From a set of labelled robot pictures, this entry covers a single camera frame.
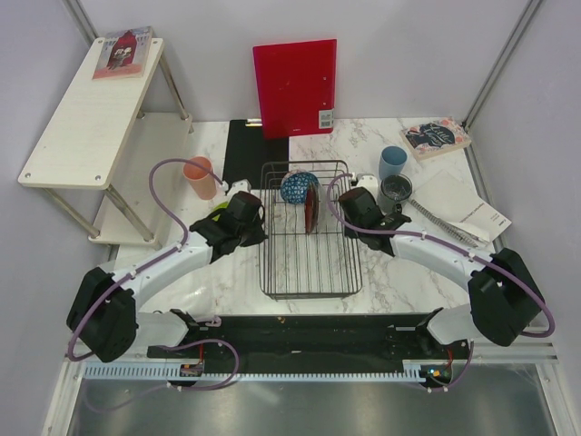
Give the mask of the black wire dish rack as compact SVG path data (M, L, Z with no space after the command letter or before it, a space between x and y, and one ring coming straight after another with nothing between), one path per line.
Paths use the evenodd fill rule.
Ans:
M339 210L339 197L352 187L348 166L341 160L289 162L288 173L295 170L313 173L326 188L324 226L306 234L304 204L281 199L287 173L260 189L267 235L259 246L261 290L274 300L351 296L362 287L358 241L346 235L328 206L332 202Z

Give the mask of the green plate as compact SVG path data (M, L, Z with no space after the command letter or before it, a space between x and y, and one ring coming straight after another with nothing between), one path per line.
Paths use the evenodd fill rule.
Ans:
M222 202L222 203L220 203L220 204L216 205L216 206L215 206L215 207L212 209L212 211L213 211L214 213L220 214L220 213L221 213L223 210L225 210L225 209L227 208L228 204L229 204L228 202Z

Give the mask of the pink plastic cup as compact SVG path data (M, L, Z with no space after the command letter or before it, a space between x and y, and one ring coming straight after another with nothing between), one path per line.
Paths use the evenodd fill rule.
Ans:
M217 193L216 181L212 176L212 163L203 156L194 156L182 167L182 175L202 200L209 201Z

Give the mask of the dark grey ceramic mug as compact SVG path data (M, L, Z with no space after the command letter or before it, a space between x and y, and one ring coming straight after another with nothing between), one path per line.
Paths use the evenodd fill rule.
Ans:
M393 174L379 184L377 203L384 213L401 213L403 205L412 195L410 179L404 174Z

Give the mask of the clear glass tumbler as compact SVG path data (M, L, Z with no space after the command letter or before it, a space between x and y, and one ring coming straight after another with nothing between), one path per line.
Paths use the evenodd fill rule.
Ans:
M410 179L403 174L393 174L381 182L382 194L395 202L407 201L411 196L413 187Z

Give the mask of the light blue plastic cup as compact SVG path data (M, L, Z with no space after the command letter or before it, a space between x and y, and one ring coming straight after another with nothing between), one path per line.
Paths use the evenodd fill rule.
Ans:
M395 145L385 147L379 158L379 178L401 173L407 160L408 156L402 148Z

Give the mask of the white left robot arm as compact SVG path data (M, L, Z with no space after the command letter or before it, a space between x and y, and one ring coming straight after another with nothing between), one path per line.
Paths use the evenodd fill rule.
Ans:
M261 200L244 191L227 206L194 223L183 241L117 271L100 265L87 272L66 319L73 341L82 341L102 362L133 346L170 349L186 336L192 318L183 312L142 313L158 292L183 276L217 262L239 247L262 243Z

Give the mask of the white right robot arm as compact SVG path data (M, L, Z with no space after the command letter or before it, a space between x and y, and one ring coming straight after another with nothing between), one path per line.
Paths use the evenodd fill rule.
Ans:
M384 214L369 190L340 196L347 234L371 250L417 263L468 293L469 303L437 309L426 330L439 344L484 337L507 347L545 307L544 298L520 255L503 249L486 253L430 235L403 213Z

